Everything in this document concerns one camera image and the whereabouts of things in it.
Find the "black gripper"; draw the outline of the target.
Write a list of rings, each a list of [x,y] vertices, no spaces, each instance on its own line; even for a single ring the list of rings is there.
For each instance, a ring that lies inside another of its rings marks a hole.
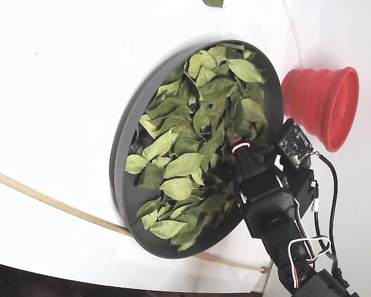
[[[284,163],[280,170],[274,164],[261,163],[250,143],[240,136],[230,139],[229,145],[238,168],[241,212],[253,238],[262,238],[268,225],[277,219],[295,220],[295,201],[300,214],[306,213],[317,196],[309,158],[298,169]]]

